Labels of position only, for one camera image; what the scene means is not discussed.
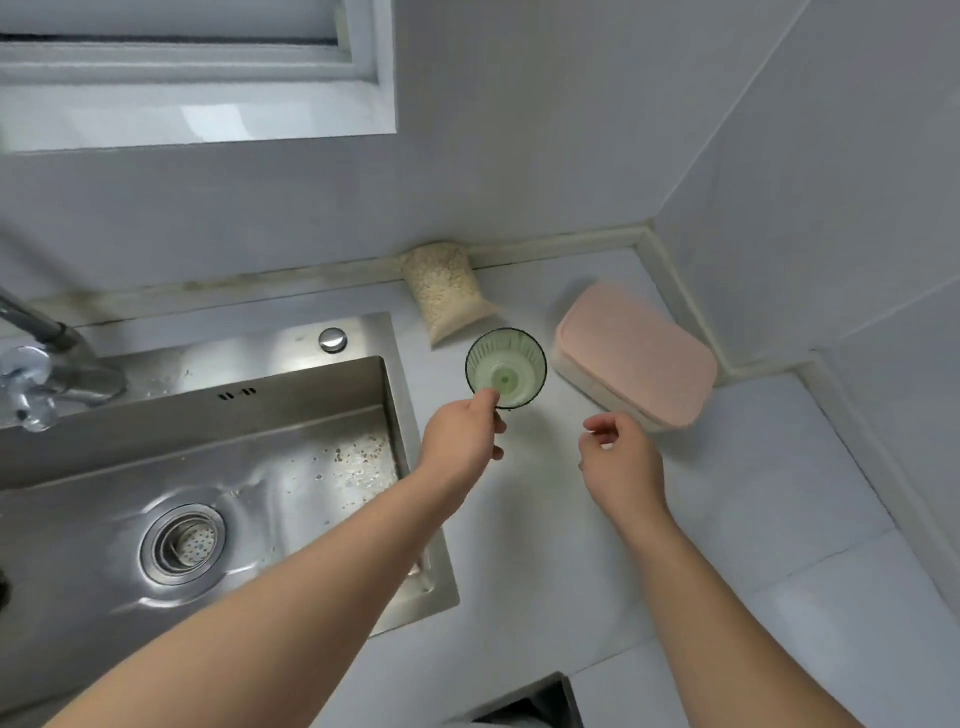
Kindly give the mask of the pink lidded plastic container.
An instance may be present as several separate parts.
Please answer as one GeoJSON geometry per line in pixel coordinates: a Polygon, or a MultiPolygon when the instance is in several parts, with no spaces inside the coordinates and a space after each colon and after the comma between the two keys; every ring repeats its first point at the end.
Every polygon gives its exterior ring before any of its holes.
{"type": "Polygon", "coordinates": [[[692,426],[718,378],[708,346],[609,282],[590,285],[572,303],[550,360],[596,405],[630,414],[649,432],[692,426]]]}

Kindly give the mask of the stainless steel sink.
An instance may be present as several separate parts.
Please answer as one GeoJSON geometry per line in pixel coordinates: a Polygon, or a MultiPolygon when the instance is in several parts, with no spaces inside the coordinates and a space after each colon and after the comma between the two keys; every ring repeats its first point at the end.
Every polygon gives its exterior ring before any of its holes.
{"type": "Polygon", "coordinates": [[[23,429],[0,394],[0,725],[39,726],[181,620],[406,477],[421,438],[391,315],[118,356],[126,394],[23,429]],[[348,346],[324,353],[336,327],[348,346]],[[204,576],[150,581],[159,517],[217,510],[204,576]]]}

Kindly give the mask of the white window frame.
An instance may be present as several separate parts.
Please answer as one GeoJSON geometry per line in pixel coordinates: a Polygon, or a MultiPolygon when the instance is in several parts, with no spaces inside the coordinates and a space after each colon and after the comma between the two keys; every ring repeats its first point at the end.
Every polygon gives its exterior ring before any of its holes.
{"type": "Polygon", "coordinates": [[[9,154],[389,136],[394,0],[0,0],[9,154]]]}

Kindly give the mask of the person's right forearm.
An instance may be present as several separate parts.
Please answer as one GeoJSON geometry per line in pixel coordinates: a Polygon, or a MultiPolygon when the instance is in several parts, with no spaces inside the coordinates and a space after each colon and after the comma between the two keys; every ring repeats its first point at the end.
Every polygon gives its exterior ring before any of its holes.
{"type": "Polygon", "coordinates": [[[619,530],[690,728],[864,728],[747,609],[663,508],[619,530]]]}

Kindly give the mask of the chrome faucet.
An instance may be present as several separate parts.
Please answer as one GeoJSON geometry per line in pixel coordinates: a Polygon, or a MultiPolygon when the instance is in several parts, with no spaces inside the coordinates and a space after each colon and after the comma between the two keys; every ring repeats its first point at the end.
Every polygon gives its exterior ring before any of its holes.
{"type": "Polygon", "coordinates": [[[48,431],[61,404],[101,407],[123,396],[128,380],[71,326],[0,286],[0,319],[30,335],[32,345],[0,354],[0,391],[25,431],[48,431]]]}

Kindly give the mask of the round sink drain strainer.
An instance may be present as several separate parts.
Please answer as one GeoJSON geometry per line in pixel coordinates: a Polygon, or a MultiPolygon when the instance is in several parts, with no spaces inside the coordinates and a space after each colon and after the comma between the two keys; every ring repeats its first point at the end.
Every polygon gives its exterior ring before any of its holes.
{"type": "Polygon", "coordinates": [[[226,522],[217,510],[186,504],[153,522],[141,541],[139,564],[151,582],[179,587],[210,572],[226,543],[226,522]]]}

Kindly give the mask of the person's left forearm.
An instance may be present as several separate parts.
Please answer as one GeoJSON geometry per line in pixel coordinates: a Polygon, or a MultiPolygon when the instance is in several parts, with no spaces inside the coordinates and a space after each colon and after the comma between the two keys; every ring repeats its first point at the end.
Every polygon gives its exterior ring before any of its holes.
{"type": "Polygon", "coordinates": [[[419,468],[122,661],[45,728],[309,728],[458,502],[419,468]]]}

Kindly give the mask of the person's left hand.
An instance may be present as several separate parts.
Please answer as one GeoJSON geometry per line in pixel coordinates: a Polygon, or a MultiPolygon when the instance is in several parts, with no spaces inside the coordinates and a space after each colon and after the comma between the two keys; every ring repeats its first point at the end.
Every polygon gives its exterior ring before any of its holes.
{"type": "Polygon", "coordinates": [[[507,431],[500,414],[475,414],[459,404],[440,407],[430,418],[422,437],[415,475],[438,487],[460,504],[474,489],[487,467],[504,458],[496,438],[507,431]]]}

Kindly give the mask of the green ribbed glass cup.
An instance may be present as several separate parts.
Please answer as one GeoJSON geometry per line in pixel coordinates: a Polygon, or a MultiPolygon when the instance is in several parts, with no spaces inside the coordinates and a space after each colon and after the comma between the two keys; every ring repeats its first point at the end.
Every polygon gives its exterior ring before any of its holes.
{"type": "Polygon", "coordinates": [[[517,410],[530,405],[543,391],[547,357],[531,334],[504,326],[487,332],[472,344],[465,358],[464,374],[472,393],[495,390],[499,394],[498,409],[517,410]]]}

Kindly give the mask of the person's right hand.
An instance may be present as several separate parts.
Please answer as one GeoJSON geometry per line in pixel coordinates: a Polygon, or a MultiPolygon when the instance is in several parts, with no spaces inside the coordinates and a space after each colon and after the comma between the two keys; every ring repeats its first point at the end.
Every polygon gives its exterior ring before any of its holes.
{"type": "Polygon", "coordinates": [[[673,522],[666,500],[663,457],[643,428],[623,414],[619,437],[594,437],[584,429],[580,471],[586,490],[620,531],[641,533],[673,522]]]}

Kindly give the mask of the clear bag of rice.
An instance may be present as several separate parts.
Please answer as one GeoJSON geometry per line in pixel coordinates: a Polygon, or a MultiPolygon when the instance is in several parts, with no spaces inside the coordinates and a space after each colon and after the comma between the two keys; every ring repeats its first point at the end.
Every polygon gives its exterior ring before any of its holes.
{"type": "Polygon", "coordinates": [[[498,315],[483,294],[467,249],[455,242],[422,245],[399,257],[399,272],[426,324],[431,349],[453,334],[498,315]]]}

